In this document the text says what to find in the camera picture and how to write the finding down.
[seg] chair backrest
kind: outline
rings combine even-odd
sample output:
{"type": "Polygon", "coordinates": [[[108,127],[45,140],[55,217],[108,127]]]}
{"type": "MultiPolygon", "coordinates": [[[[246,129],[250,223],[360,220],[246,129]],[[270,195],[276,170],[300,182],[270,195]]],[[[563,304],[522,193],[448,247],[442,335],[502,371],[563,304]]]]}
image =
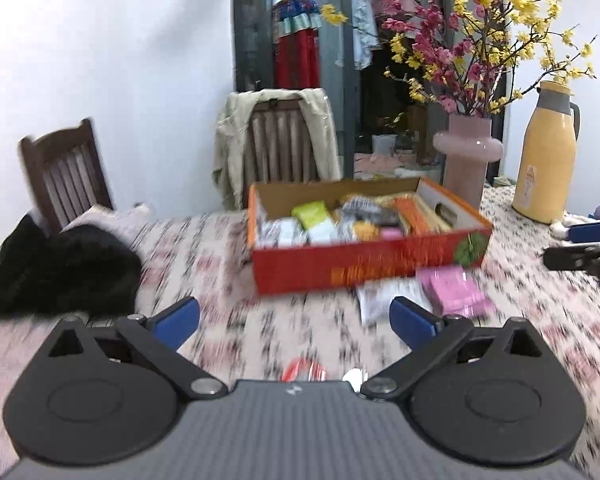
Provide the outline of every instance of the chair backrest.
{"type": "Polygon", "coordinates": [[[272,100],[254,106],[244,150],[242,204],[255,182],[318,180],[314,149],[299,100],[272,100]]]}
{"type": "Polygon", "coordinates": [[[25,137],[19,147],[34,200],[52,232],[92,205],[112,208],[89,119],[37,140],[25,137]]]}

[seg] vase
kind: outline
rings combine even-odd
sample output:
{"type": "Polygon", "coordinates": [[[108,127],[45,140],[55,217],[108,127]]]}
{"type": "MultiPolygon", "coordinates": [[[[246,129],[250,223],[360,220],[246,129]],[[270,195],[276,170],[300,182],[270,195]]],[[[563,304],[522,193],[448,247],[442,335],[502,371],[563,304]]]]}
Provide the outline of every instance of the vase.
{"type": "Polygon", "coordinates": [[[433,137],[446,155],[442,185],[475,209],[480,209],[487,164],[502,158],[503,147],[491,138],[491,119],[449,115],[449,130],[433,137]]]}
{"type": "Polygon", "coordinates": [[[568,86],[542,81],[538,93],[538,104],[525,132],[512,205],[532,220],[551,224],[562,218],[567,203],[580,110],[571,102],[568,86]]]}

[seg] white wall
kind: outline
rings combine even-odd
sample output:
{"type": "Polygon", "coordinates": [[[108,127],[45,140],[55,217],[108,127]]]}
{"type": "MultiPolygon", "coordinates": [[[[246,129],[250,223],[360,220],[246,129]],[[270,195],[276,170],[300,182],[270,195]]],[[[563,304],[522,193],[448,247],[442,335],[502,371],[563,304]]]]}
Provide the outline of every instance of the white wall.
{"type": "Polygon", "coordinates": [[[31,208],[18,140],[87,116],[118,208],[216,208],[232,43],[230,0],[0,0],[0,243],[31,208]]]}
{"type": "MultiPolygon", "coordinates": [[[[582,78],[570,83],[575,94],[573,102],[580,107],[582,114],[582,126],[567,207],[571,212],[588,214],[600,204],[600,0],[565,0],[562,8],[562,14],[552,30],[561,32],[579,23],[575,35],[579,45],[598,35],[593,44],[594,55],[589,59],[595,66],[598,79],[582,78]]],[[[556,50],[558,53],[568,52],[567,47],[556,50]]],[[[538,77],[539,70],[537,61],[523,62],[516,71],[515,86],[528,87],[538,77]]],[[[509,107],[506,154],[501,165],[501,172],[509,177],[518,177],[525,129],[537,100],[538,94],[529,92],[522,101],[509,107]]]]}

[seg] beige jacket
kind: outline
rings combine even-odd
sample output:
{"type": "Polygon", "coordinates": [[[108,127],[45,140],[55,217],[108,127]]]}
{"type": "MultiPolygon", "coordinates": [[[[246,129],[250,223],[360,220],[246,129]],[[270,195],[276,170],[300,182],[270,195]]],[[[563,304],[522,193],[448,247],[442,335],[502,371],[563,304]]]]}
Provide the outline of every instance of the beige jacket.
{"type": "Polygon", "coordinates": [[[342,178],[331,105],[322,88],[232,92],[218,115],[212,178],[227,209],[241,209],[246,136],[253,107],[272,99],[300,98],[299,107],[311,137],[315,165],[321,180],[342,178]]]}

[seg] table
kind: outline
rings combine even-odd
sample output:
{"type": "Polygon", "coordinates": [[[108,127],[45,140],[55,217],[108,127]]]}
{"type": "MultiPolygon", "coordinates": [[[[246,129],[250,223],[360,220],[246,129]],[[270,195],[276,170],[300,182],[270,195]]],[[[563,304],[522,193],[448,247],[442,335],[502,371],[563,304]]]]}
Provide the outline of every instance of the table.
{"type": "MultiPolygon", "coordinates": [[[[514,188],[487,188],[482,212],[494,224],[474,277],[496,304],[480,323],[528,317],[578,385],[589,418],[574,462],[600,479],[600,290],[583,273],[548,272],[546,226],[510,208],[514,188]]],[[[142,227],[134,247],[146,261],[138,310],[150,316],[186,294],[198,298],[200,328],[180,353],[226,382],[276,379],[295,357],[317,359],[331,378],[352,367],[373,374],[408,352],[388,323],[364,328],[347,290],[258,298],[242,213],[218,213],[142,227]]],[[[4,398],[52,322],[0,323],[0,412],[4,398]]],[[[0,470],[15,460],[0,414],[0,470]]]]}

